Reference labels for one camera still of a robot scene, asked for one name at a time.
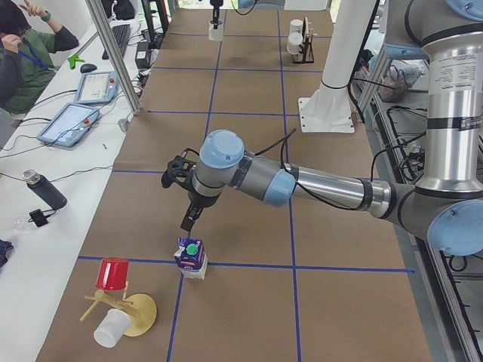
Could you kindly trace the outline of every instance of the white table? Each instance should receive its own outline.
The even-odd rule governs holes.
[[[131,34],[145,28],[140,20],[119,21],[113,25],[116,23],[130,23]],[[81,44],[94,33],[93,25]],[[80,57],[86,63],[96,64],[100,71],[112,70],[110,62],[101,59],[102,53],[103,46],[97,37]],[[128,47],[124,57],[131,79],[138,73],[135,53],[136,46]],[[81,63],[77,63],[76,68],[71,70],[69,64],[64,63],[39,100],[76,89],[81,77],[80,66]],[[36,106],[26,117],[52,118],[73,100],[74,93],[55,97]],[[113,102],[103,107],[101,116],[112,107]],[[125,137],[118,120],[126,117],[132,117],[132,113],[125,97],[121,96],[113,111],[103,116],[74,149],[41,147],[22,155],[0,158],[0,172],[20,178],[23,171],[34,169],[48,179],[56,179],[77,170],[112,165]],[[27,121],[18,127],[5,148],[11,147],[21,134],[35,137],[45,126],[45,123],[39,122],[42,121]],[[21,137],[12,151],[2,151],[0,157],[40,145],[35,139]],[[28,216],[35,209],[47,210],[50,207],[29,190],[25,182],[0,177],[0,238],[14,245],[8,262],[0,268],[2,362],[36,359],[110,174],[110,169],[95,170],[55,182],[68,203],[48,219],[47,225],[41,228],[33,225],[33,230],[15,229],[14,220],[19,215]]]

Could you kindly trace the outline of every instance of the tablet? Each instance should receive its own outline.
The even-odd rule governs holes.
[[[97,121],[99,109],[67,103],[38,134],[37,140],[49,146],[73,147]]]
[[[116,95],[116,72],[84,73],[75,94],[75,102],[81,104],[106,104]]]

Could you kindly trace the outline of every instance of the black cylinder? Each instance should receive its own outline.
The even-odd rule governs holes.
[[[27,182],[27,187],[45,201],[52,210],[66,206],[66,197],[45,176],[39,175],[34,170],[28,170],[23,173],[23,179]]]

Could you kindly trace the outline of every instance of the purple carton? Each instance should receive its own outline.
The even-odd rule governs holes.
[[[205,279],[208,258],[200,239],[178,238],[178,251],[174,260],[187,278]]]

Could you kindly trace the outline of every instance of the computer mouse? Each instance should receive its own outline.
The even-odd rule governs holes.
[[[90,63],[82,64],[81,73],[89,73],[96,69],[97,67],[95,66],[95,64],[90,64]]]

